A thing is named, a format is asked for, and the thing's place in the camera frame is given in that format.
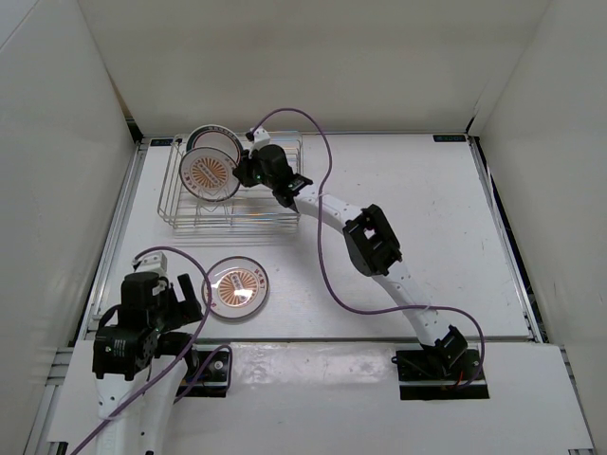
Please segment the wire dish rack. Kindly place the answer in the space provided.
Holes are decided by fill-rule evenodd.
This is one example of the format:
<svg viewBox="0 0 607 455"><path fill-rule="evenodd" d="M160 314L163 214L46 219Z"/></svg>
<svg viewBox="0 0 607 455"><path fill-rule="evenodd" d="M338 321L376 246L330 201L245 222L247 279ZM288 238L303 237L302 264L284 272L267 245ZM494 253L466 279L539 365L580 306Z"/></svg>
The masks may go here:
<svg viewBox="0 0 607 455"><path fill-rule="evenodd" d="M186 151L190 134L172 138L157 138L153 146L167 146L168 160L157 204L159 217L174 231L195 235L218 235L224 232L261 232L264 229L291 230L298 224L298 216L281 207L263 186L246 188L240 184L238 192L219 203L209 203L191 195L179 177L179 163ZM248 142L238 136L246 154Z"/></svg>

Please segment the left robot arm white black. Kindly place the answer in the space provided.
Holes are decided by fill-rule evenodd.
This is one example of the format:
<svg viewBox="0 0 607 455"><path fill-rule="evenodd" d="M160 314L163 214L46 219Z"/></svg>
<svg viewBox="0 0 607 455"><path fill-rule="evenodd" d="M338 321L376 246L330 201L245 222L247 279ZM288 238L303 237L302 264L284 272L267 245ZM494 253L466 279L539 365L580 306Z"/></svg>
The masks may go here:
<svg viewBox="0 0 607 455"><path fill-rule="evenodd" d="M104 424L99 454L160 453L178 389L200 368L191 335L180 329L202 319L201 305L190 277L177 280L181 297L158 272L125 276L120 303L101 319L92 362Z"/></svg>

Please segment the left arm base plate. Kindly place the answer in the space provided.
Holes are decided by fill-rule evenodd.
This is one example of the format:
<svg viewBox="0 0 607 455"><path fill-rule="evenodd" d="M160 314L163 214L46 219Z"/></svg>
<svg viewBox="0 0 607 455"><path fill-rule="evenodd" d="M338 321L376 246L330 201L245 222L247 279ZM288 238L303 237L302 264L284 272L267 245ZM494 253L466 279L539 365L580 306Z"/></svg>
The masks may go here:
<svg viewBox="0 0 607 455"><path fill-rule="evenodd" d="M186 397L224 398L231 385L233 350L224 344L194 346L186 356L188 370L178 386L175 402Z"/></svg>

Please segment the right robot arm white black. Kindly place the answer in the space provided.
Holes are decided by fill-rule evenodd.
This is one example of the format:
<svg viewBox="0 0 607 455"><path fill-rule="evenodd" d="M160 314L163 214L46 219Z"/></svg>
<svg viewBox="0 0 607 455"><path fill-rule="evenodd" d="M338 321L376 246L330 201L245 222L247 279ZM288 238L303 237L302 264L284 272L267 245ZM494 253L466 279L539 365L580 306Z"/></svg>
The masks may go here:
<svg viewBox="0 0 607 455"><path fill-rule="evenodd" d="M267 145L242 157L232 173L241 185L263 185L281 206L315 218L318 234L323 227L341 233L355 269L379 284L411 323L426 352L429 373L446 379L459 369L468 344L415 282L404 263L400 243L379 206L360 208L321 193L311 179L292 170L285 151L277 145Z"/></svg>

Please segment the orange sunburst plate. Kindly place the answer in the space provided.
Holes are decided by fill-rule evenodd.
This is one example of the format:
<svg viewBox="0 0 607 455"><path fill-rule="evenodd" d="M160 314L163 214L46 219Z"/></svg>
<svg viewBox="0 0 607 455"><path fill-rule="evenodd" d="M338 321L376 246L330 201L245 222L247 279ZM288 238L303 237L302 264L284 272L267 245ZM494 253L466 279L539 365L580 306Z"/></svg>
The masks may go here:
<svg viewBox="0 0 607 455"><path fill-rule="evenodd" d="M194 197L209 203L231 199L240 182L233 175L236 162L214 147L198 147L188 151L180 160L179 177L185 189Z"/></svg>
<svg viewBox="0 0 607 455"><path fill-rule="evenodd" d="M229 256L208 272L211 312L220 320L240 322L254 317L267 303L269 277L263 266L247 256Z"/></svg>

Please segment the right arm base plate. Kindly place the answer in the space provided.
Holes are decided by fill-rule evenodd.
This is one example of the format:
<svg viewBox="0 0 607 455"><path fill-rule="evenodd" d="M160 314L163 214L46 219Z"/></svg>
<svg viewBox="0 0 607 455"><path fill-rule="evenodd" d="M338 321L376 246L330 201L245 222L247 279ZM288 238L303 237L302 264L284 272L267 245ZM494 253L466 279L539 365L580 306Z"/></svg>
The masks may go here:
<svg viewBox="0 0 607 455"><path fill-rule="evenodd" d="M455 401L489 399L485 373L480 366L480 353L468 349L447 371L433 366L426 352L420 349L396 351L399 395L402 401Z"/></svg>

